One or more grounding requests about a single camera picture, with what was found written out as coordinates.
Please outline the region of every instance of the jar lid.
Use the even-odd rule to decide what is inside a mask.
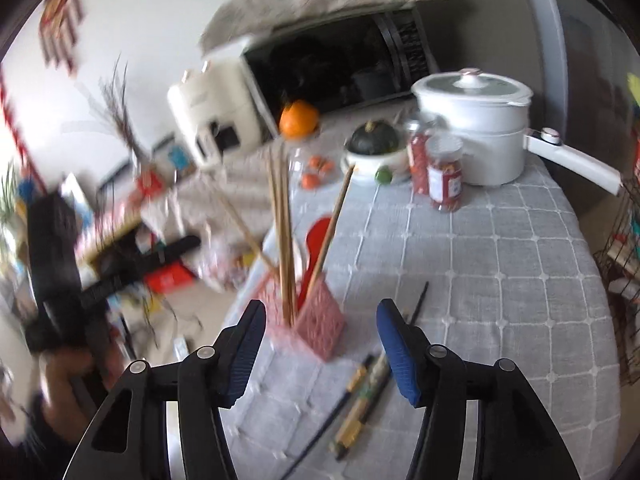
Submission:
[[[424,77],[412,86],[417,96],[439,94],[453,99],[488,104],[529,105],[533,92],[523,83],[501,75],[485,74],[477,68]]]
[[[427,128],[434,128],[436,126],[436,116],[430,112],[412,112],[407,115],[406,119],[402,123],[402,127],[406,132],[414,133],[421,132]]]
[[[427,139],[425,146],[430,158],[454,161],[462,156],[462,140],[455,135],[434,135]]]

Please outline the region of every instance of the tablecloth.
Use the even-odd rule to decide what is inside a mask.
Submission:
[[[321,139],[342,142],[372,117],[397,107],[337,116]],[[297,190],[295,234],[330,212],[339,184]],[[240,480],[276,479],[324,421],[356,364],[380,348],[375,310],[382,298],[413,308],[430,288],[418,319],[432,343],[465,360],[493,364],[504,356],[521,368],[561,431],[582,478],[609,477],[620,420],[620,388],[612,322],[598,270],[564,193],[534,155],[513,183],[465,186],[463,207],[433,210],[409,183],[352,185],[326,261],[328,284],[346,327],[335,357],[322,364],[276,350],[265,338],[247,391],[222,410]],[[273,237],[266,249],[274,254]],[[233,324],[264,268],[258,263],[228,314]],[[348,460],[327,450],[329,432],[293,476],[306,480],[404,479],[424,410],[413,409],[395,383],[366,425]],[[469,402],[460,478],[471,478],[477,405]]]

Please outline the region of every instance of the electric cooking pot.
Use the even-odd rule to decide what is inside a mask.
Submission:
[[[516,179],[528,150],[612,194],[620,190],[620,172],[563,145],[551,128],[529,129],[533,92],[519,81],[465,68],[422,78],[412,92],[421,111],[436,114],[444,130],[462,138],[462,175],[468,184],[500,186]]]

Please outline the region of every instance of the white bowl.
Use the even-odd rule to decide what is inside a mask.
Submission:
[[[346,171],[355,166],[351,179],[362,184],[376,184],[376,172],[386,166],[392,174],[392,184],[404,182],[409,178],[409,155],[406,146],[384,155],[359,155],[345,148],[340,168]]]

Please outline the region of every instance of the bundle of chopsticks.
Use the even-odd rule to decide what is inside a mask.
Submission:
[[[289,157],[284,145],[268,151],[267,167],[271,189],[271,207],[280,252],[279,278],[282,299],[282,317],[287,326],[293,326],[298,311],[296,273],[293,262],[291,209],[289,205]]]

